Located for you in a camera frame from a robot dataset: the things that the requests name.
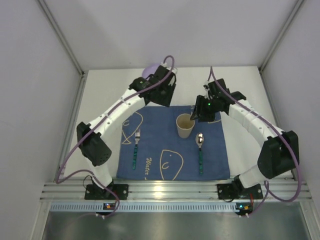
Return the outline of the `lilac plate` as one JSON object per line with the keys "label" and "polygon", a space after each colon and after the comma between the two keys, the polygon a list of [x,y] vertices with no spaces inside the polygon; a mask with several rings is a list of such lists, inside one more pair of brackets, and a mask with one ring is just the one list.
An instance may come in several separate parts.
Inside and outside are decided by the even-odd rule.
{"label": "lilac plate", "polygon": [[146,79],[149,75],[153,75],[156,70],[158,69],[158,67],[160,66],[159,63],[155,63],[155,64],[152,64],[148,67],[146,67],[143,71],[142,71],[142,74],[141,76]]}

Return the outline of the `beige cup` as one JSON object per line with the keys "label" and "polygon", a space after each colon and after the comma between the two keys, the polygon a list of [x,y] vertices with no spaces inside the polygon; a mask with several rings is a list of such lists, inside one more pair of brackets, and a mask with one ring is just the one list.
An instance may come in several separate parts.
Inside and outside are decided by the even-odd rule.
{"label": "beige cup", "polygon": [[176,122],[176,127],[177,127],[177,132],[179,137],[182,139],[188,138],[195,126],[195,120],[191,120],[191,114],[189,113],[180,114],[176,118],[175,122]]}

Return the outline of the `green handled spoon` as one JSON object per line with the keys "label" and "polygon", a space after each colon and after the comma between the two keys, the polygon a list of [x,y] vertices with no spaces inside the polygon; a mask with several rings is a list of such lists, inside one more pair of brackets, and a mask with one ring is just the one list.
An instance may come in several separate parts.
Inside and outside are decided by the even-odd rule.
{"label": "green handled spoon", "polygon": [[203,151],[202,151],[202,145],[204,143],[204,135],[199,132],[195,137],[195,142],[198,147],[198,167],[199,167],[199,174],[202,175],[204,171],[203,167]]}

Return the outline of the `green handled fork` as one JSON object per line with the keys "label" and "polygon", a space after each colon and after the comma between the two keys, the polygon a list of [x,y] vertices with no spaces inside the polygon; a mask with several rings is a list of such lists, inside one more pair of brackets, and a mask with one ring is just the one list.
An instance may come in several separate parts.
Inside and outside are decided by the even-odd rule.
{"label": "green handled fork", "polygon": [[136,132],[135,132],[135,145],[134,145],[134,151],[133,151],[133,160],[132,160],[132,169],[135,170],[136,169],[136,165],[137,165],[137,157],[138,157],[138,143],[140,141],[141,138],[141,129],[139,128]]}

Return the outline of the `blue cloth placemat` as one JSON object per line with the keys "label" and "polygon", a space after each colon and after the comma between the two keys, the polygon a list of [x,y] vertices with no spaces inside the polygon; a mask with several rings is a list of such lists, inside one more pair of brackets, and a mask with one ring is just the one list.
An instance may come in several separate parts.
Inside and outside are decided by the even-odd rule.
{"label": "blue cloth placemat", "polygon": [[[122,124],[116,176],[127,180],[214,181],[228,179],[230,168],[220,113],[213,122],[196,122],[188,138],[178,135],[176,118],[192,105],[146,106]],[[132,169],[135,133],[140,129],[136,168]],[[196,135],[202,133],[203,174],[199,174]]]}

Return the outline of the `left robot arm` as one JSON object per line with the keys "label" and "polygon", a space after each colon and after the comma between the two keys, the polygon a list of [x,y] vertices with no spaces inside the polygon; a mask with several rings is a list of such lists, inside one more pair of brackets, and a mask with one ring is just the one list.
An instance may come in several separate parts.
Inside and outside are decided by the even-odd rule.
{"label": "left robot arm", "polygon": [[133,80],[119,100],[99,117],[77,125],[78,147],[99,188],[104,189],[113,182],[107,164],[112,154],[107,140],[125,120],[149,103],[169,107],[176,87],[176,74],[176,68],[159,65],[148,79],[138,77]]}

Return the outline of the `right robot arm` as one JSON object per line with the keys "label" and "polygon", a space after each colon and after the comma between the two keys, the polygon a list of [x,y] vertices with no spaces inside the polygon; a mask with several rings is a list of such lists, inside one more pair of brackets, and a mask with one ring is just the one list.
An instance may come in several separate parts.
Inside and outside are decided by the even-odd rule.
{"label": "right robot arm", "polygon": [[234,177],[237,194],[288,172],[300,163],[299,139],[294,131],[284,131],[259,114],[239,91],[230,92],[224,79],[204,84],[205,95],[198,95],[191,120],[212,122],[224,112],[237,121],[258,142],[261,150],[257,163]]}

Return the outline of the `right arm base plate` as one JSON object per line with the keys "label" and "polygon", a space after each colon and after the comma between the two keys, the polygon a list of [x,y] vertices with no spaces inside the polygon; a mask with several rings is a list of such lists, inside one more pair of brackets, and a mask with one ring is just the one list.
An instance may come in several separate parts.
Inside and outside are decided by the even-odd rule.
{"label": "right arm base plate", "polygon": [[219,200],[262,200],[263,193],[260,184],[256,184],[249,188],[236,190],[232,183],[220,183],[216,185]]}

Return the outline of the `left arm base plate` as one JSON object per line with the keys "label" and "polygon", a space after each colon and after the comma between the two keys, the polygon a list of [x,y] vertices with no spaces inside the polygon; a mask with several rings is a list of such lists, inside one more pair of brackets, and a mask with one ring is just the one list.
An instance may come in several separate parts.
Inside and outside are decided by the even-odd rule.
{"label": "left arm base plate", "polygon": [[111,186],[111,191],[102,189],[95,184],[88,184],[85,190],[85,200],[115,200],[115,195],[120,200],[126,200],[129,194],[129,185],[128,184],[113,184]]}

